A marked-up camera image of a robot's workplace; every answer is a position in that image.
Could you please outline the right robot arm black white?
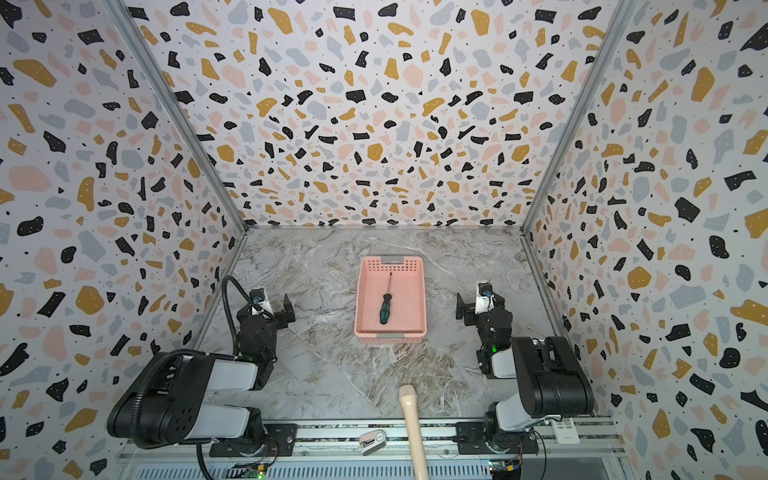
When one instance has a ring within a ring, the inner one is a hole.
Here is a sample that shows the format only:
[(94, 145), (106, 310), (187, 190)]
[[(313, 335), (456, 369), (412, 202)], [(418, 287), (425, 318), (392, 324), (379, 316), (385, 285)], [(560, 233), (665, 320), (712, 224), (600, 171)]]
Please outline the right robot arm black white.
[(511, 379), (517, 384), (511, 397), (491, 403), (482, 421), (456, 424), (460, 454), (536, 453), (535, 426), (593, 412), (590, 382), (568, 340), (513, 335), (513, 314), (490, 284), (478, 285), (473, 303), (458, 297), (455, 314), (478, 333), (480, 372), (489, 379)]

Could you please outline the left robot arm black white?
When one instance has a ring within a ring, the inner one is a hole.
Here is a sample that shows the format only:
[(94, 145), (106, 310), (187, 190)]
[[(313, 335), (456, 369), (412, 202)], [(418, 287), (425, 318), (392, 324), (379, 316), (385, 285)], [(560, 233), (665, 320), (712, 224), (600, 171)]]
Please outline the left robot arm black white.
[(288, 296), (278, 310), (261, 289), (252, 290), (250, 299), (236, 315), (236, 354), (158, 352), (110, 412), (108, 434), (142, 449), (214, 440), (262, 447), (268, 430), (259, 409), (206, 401), (213, 392), (263, 389), (277, 362), (277, 333), (296, 320)]

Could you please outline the green black handle screwdriver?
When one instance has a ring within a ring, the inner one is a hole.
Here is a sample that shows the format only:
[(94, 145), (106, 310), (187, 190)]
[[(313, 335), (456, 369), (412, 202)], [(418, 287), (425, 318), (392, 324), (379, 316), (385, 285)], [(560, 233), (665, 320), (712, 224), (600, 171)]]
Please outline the green black handle screwdriver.
[(387, 285), (386, 290), (383, 295), (382, 304), (379, 310), (379, 322), (381, 325), (386, 325), (389, 322), (390, 316), (391, 316), (391, 300), (392, 300), (392, 294), (391, 294), (391, 284), (392, 284), (392, 278), (393, 273), (389, 272), (387, 276)]

